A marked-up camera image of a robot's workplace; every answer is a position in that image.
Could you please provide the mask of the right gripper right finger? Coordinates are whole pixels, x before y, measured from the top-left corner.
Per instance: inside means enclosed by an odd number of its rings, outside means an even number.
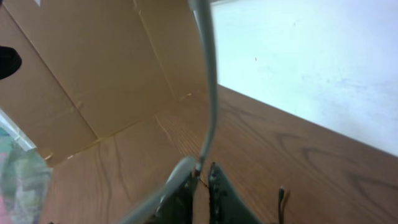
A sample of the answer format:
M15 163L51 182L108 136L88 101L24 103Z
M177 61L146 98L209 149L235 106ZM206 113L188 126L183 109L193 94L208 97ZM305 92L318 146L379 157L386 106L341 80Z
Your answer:
M221 166L211 164L208 173L211 224L260 224L228 180Z

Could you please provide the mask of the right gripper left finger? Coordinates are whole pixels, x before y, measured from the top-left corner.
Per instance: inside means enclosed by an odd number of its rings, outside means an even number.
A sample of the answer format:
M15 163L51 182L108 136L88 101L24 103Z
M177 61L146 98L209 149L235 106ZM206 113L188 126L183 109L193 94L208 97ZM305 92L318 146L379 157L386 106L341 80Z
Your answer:
M146 220L146 224L192 224L194 190L189 174L177 191Z

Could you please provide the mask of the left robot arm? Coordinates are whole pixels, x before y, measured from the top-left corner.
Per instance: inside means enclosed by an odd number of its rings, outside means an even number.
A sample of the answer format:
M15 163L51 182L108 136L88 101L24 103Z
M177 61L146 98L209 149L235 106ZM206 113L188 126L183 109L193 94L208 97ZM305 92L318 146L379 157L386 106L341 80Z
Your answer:
M0 79L10 77L20 69L22 65L21 56L12 47L1 46L0 48Z

